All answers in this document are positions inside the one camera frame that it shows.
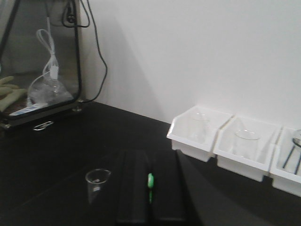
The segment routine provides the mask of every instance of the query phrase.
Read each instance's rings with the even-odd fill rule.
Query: white bin
[[[199,112],[206,115],[206,136],[202,142],[190,137],[189,124],[191,114]],[[176,116],[171,124],[167,138],[172,140],[172,149],[181,151],[193,158],[208,161],[213,157],[213,147],[218,130],[232,117],[231,114],[194,106]]]
[[[299,149],[292,152],[285,169],[282,168],[293,147],[292,137],[295,131],[296,129],[283,128],[275,149],[270,176],[273,178],[273,187],[301,197],[301,167],[298,173],[294,174],[301,154]]]
[[[233,151],[233,146],[237,139],[235,133],[245,129],[255,132],[260,137],[252,159],[237,155]],[[280,126],[277,125],[241,117],[232,118],[220,131],[216,141],[214,154],[217,155],[217,165],[245,177],[262,181],[263,176],[267,176],[269,173],[279,133]]]

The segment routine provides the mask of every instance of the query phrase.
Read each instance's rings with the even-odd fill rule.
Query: black countertop
[[[35,122],[0,140],[0,226],[71,225],[89,211],[86,172],[111,169],[122,150],[145,150],[152,158],[171,148],[169,124],[103,104],[51,119],[55,123],[44,131],[33,131]],[[301,198],[273,188],[270,178],[260,183],[217,167],[214,158],[188,159],[250,213],[276,226],[301,225]]]

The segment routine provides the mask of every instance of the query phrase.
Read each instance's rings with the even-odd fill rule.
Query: small glass beaker
[[[209,120],[207,116],[200,112],[190,114],[188,123],[189,138],[198,143],[204,143],[208,131]]]
[[[92,203],[110,175],[111,172],[107,169],[94,169],[86,174],[89,203]]]
[[[255,160],[259,135],[247,129],[235,132],[233,153],[244,158]]]

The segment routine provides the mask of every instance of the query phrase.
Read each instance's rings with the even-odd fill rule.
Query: black cable
[[[89,27],[90,26],[90,17],[89,17],[89,15],[88,15],[88,11],[87,11],[87,9],[86,9],[86,7],[85,7],[85,5],[84,5],[84,3],[83,3],[83,1],[82,0],[80,0],[80,3],[81,3],[81,5],[82,5],[82,7],[83,7],[83,9],[84,9],[84,11],[85,11],[85,13],[86,13],[86,16],[87,16],[87,19],[88,19],[88,24],[87,25],[72,25],[72,26],[69,26],[69,25],[67,25],[67,24],[65,24],[65,16],[66,16],[66,12],[67,12],[67,10],[70,10],[70,3],[72,2],[72,6],[73,6],[73,8],[75,8],[75,3],[74,3],[74,1],[73,0],[69,0],[68,2],[67,2],[67,4],[66,4],[66,6],[65,6],[65,8],[64,8],[64,11],[63,11],[63,14],[62,14],[62,19],[61,19],[61,21],[62,21],[62,25],[64,26],[64,27],[67,27],[67,28],[76,28],[76,27],[82,27],[82,28],[87,28],[87,27]],[[73,12],[73,14],[71,14],[71,16],[73,16],[74,17],[74,21],[76,21],[76,15],[75,15],[76,13],[75,12]]]
[[[98,98],[99,94],[101,93],[101,91],[103,89],[104,81],[105,81],[105,79],[107,78],[107,75],[108,75],[108,66],[107,66],[107,64],[106,64],[106,62],[105,62],[105,60],[104,60],[104,58],[102,56],[102,53],[100,51],[100,45],[99,45],[99,41],[98,41],[97,27],[96,27],[96,23],[95,23],[95,20],[94,20],[94,16],[93,16],[93,13],[92,13],[92,10],[91,10],[91,6],[90,6],[89,0],[87,0],[87,4],[88,4],[88,8],[89,8],[91,17],[92,17],[93,26],[94,26],[94,32],[95,32],[95,39],[96,39],[96,44],[97,44],[98,55],[99,55],[100,59],[102,60],[103,65],[105,67],[105,73],[104,73],[104,77],[103,77],[103,80],[102,80],[102,83],[100,85],[100,88],[98,90],[97,95],[94,98],[90,99],[90,100],[82,101],[82,103],[89,103],[89,102],[94,101],[96,98]]]
[[[70,2],[71,2],[71,1],[72,1],[72,3],[73,3],[73,7],[74,7],[74,14],[76,14],[74,1],[73,1],[73,0],[69,0],[69,1],[67,2],[67,4],[66,4],[65,8],[64,8],[64,11],[63,11],[63,16],[62,16],[62,24],[63,24],[63,26],[65,26],[65,27],[67,27],[67,28],[77,28],[77,27],[87,28],[87,27],[89,27],[89,26],[90,26],[90,17],[89,17],[89,15],[88,15],[88,12],[87,12],[87,10],[86,10],[86,8],[85,8],[85,5],[84,5],[84,3],[83,3],[82,0],[80,0],[80,2],[81,2],[81,4],[82,4],[82,6],[83,6],[83,9],[84,9],[86,15],[87,15],[87,18],[88,18],[88,25],[86,25],[86,26],[82,26],[82,25],[68,26],[68,25],[66,25],[66,24],[64,23],[64,18],[65,18],[65,16],[66,16],[66,11],[68,10],[68,7],[70,7]],[[95,22],[93,13],[92,13],[92,9],[91,9],[89,0],[87,0],[87,5],[88,5],[88,9],[89,9],[89,12],[90,12],[90,14],[91,14],[91,18],[92,18],[92,22],[93,22],[93,27],[94,27],[94,32],[95,32],[95,39],[96,39],[96,45],[97,45],[98,55],[99,55],[101,61],[103,62],[103,65],[104,65],[104,67],[105,67],[105,73],[104,73],[104,77],[103,77],[102,83],[101,83],[101,85],[100,85],[100,88],[99,88],[99,90],[98,90],[96,96],[95,96],[94,98],[90,99],[90,100],[81,101],[81,103],[89,103],[89,102],[92,102],[92,101],[94,101],[94,100],[96,100],[96,99],[98,98],[98,96],[100,95],[100,93],[101,93],[101,91],[102,91],[102,89],[103,89],[103,84],[104,84],[104,82],[105,82],[105,80],[106,80],[106,78],[107,78],[107,75],[108,75],[108,66],[107,66],[107,63],[106,63],[106,61],[104,60],[103,55],[102,55],[101,50],[100,50],[100,44],[99,44],[99,40],[98,40],[98,32],[97,32],[96,22]]]

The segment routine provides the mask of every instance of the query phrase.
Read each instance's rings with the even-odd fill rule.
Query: glass beaker
[[[97,196],[110,175],[111,172],[107,169],[94,169],[86,174],[89,203]]]
[[[247,129],[240,129],[235,132],[233,153],[244,158],[255,160],[259,135]]]
[[[207,116],[200,112],[190,114],[188,123],[189,138],[198,143],[204,143],[208,131],[209,120]]]

